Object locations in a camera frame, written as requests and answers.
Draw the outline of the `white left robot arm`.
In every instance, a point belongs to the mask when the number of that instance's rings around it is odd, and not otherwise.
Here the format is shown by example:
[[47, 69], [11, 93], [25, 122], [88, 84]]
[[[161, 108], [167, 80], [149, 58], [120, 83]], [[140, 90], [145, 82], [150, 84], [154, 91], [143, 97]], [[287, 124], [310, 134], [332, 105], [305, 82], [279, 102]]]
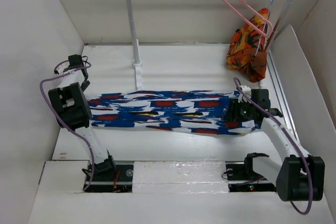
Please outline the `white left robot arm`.
[[61, 84], [48, 91], [49, 101], [58, 115], [61, 128], [70, 129], [81, 140], [81, 145], [90, 157], [90, 165], [83, 171], [95, 177], [112, 180], [117, 175], [115, 161], [109, 151], [102, 147], [91, 124], [92, 113], [84, 95], [89, 86], [87, 69], [90, 64], [81, 55], [68, 57], [63, 70], [54, 69], [63, 75]]

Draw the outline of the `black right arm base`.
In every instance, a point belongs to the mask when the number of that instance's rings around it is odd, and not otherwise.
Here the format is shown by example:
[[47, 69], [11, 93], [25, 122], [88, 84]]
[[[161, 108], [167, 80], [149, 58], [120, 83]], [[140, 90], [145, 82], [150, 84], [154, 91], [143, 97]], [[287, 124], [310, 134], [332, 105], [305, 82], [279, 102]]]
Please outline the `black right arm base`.
[[244, 162], [225, 162], [222, 179], [230, 193], [276, 192], [275, 186], [261, 175], [248, 170]]

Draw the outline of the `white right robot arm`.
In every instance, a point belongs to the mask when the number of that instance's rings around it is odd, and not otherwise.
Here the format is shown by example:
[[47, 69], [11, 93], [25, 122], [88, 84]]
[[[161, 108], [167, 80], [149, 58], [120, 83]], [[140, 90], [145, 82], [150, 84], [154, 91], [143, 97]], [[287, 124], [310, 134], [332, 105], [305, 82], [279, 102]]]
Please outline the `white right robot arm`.
[[238, 125], [251, 123], [268, 136], [281, 159], [278, 164], [268, 154], [249, 153], [243, 166], [232, 174], [243, 179], [263, 177], [275, 186], [282, 201], [320, 201], [325, 163], [295, 141], [289, 129], [277, 120], [280, 116], [281, 112], [270, 106], [267, 89], [252, 89], [229, 100], [223, 115], [226, 126], [237, 129]]

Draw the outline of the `blue white red patterned trousers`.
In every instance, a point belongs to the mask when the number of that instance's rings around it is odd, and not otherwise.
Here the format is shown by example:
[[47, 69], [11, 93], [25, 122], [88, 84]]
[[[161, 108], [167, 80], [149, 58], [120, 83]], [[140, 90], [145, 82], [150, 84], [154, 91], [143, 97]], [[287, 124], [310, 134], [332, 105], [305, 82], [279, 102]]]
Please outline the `blue white red patterned trousers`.
[[260, 129], [253, 119], [224, 121], [239, 92], [134, 91], [92, 95], [87, 99], [91, 124], [194, 134], [239, 135]]

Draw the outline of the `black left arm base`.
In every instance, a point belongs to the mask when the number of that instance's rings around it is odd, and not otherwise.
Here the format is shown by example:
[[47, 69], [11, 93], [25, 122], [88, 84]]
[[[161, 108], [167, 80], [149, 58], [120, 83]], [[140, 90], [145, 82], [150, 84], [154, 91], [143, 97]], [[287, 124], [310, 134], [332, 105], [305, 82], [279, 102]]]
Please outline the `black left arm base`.
[[113, 175], [94, 175], [85, 192], [87, 193], [131, 193], [134, 162], [116, 162], [117, 171]]

